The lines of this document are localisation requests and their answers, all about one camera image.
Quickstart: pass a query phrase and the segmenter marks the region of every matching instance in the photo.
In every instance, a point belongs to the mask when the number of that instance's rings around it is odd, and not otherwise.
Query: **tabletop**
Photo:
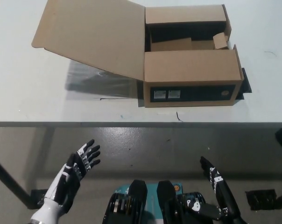
[[[252,93],[233,106],[140,107],[135,80],[31,47],[46,0],[0,0],[0,126],[282,126],[282,1],[134,2],[225,4]]]

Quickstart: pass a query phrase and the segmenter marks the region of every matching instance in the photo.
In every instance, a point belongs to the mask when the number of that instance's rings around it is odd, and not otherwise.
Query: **box lid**
[[[144,22],[127,0],[48,0],[32,46],[144,80]]]
[[[146,24],[207,21],[226,21],[223,5],[146,8]]]

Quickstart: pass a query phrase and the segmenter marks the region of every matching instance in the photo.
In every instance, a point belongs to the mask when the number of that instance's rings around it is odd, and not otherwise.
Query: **cardboard box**
[[[230,33],[224,5],[48,0],[32,46],[144,81],[146,107],[233,105],[244,78],[236,47],[222,49]]]

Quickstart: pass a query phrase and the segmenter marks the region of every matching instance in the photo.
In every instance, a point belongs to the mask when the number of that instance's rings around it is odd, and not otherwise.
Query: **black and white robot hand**
[[[206,211],[216,211],[213,213],[214,215],[216,215],[216,213],[219,215],[216,220],[221,219],[225,224],[247,224],[241,218],[240,210],[233,194],[219,171],[204,157],[201,157],[200,163],[204,175],[211,183],[220,206],[220,209],[217,207],[213,209],[213,205],[210,205],[209,208],[206,207]]]
[[[93,166],[100,154],[99,145],[92,147],[94,140],[72,153],[47,191],[43,206],[31,217],[32,224],[57,224],[59,217],[67,213],[74,201],[80,181]]]

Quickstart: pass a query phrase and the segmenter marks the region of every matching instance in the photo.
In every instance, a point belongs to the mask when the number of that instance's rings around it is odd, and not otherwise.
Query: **gray floor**
[[[216,203],[202,179],[201,155],[227,177],[249,223],[282,224],[282,210],[252,212],[245,191],[275,188],[282,194],[282,148],[275,129],[211,128],[0,128],[0,162],[28,192],[47,188],[69,154],[90,138],[101,145],[102,162],[83,180],[62,224],[99,224],[114,190],[134,178],[180,181],[184,192],[200,191]],[[0,224],[26,223],[27,210],[0,183]]]

